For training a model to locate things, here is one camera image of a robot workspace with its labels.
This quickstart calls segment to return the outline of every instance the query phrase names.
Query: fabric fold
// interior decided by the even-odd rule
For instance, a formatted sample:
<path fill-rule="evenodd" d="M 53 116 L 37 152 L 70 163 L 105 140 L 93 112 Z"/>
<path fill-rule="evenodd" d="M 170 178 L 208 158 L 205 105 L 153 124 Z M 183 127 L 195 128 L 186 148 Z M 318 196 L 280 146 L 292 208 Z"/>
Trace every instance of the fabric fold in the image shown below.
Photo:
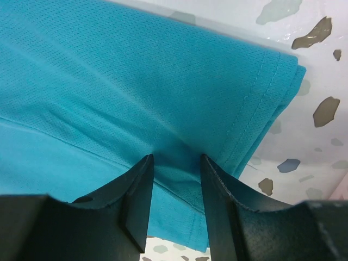
<path fill-rule="evenodd" d="M 200 155 L 239 177 L 297 58 L 114 3 L 0 5 L 0 192 L 74 200 L 153 153 L 150 232 L 204 250 Z"/>

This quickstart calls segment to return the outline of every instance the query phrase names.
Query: terrazzo pattern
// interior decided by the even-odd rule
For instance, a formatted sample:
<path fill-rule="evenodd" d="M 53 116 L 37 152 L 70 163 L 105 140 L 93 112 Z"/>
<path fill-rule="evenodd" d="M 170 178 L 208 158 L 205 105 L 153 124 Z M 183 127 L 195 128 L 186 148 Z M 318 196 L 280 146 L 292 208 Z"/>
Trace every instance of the terrazzo pattern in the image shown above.
<path fill-rule="evenodd" d="M 192 250 L 167 240 L 147 236 L 145 254 L 140 261 L 207 261 L 210 260 L 210 249 L 205 253 Z"/>

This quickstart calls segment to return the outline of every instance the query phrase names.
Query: speckled surface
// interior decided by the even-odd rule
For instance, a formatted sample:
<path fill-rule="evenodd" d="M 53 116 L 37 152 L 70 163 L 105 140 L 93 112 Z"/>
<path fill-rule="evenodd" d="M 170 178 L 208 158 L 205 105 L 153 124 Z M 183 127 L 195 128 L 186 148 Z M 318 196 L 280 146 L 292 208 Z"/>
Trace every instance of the speckled surface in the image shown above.
<path fill-rule="evenodd" d="M 300 91 L 275 121 L 240 180 L 290 204 L 331 196 L 348 172 L 347 1 L 115 2 L 297 56 L 307 68 Z M 202 261 L 209 260 L 209 253 L 149 238 L 142 260 Z"/>

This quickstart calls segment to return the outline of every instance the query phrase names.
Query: teal fabric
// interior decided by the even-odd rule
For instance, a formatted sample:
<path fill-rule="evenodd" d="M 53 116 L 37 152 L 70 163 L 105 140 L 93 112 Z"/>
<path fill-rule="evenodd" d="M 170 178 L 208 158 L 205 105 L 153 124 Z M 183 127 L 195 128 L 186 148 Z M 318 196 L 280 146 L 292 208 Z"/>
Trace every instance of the teal fabric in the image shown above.
<path fill-rule="evenodd" d="M 297 59 L 100 1 L 1 1 L 0 192 L 72 201 L 155 157 L 149 234 L 208 244 L 206 153 L 239 177 Z"/>

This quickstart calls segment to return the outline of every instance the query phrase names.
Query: brown speck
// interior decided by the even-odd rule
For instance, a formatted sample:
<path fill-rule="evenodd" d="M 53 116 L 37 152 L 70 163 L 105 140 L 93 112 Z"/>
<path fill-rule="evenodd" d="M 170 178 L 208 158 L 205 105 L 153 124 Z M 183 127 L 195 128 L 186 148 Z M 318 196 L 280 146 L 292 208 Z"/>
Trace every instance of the brown speck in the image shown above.
<path fill-rule="evenodd" d="M 273 180 L 265 178 L 263 181 L 259 183 L 259 188 L 263 193 L 270 196 L 273 194 Z"/>
<path fill-rule="evenodd" d="M 328 97 L 323 100 L 313 114 L 314 126 L 319 128 L 332 121 L 339 103 L 340 100 L 333 97 Z"/>
<path fill-rule="evenodd" d="M 335 57 L 336 61 L 339 61 L 341 59 L 342 51 L 340 49 L 336 49 L 333 51 L 333 56 Z"/>
<path fill-rule="evenodd" d="M 331 34 L 331 30 L 331 18 L 325 16 L 307 35 L 296 38 L 291 48 L 308 48 L 317 42 L 323 42 Z"/>
<path fill-rule="evenodd" d="M 210 259 L 209 257 L 197 257 L 196 261 L 207 261 L 208 259 Z"/>

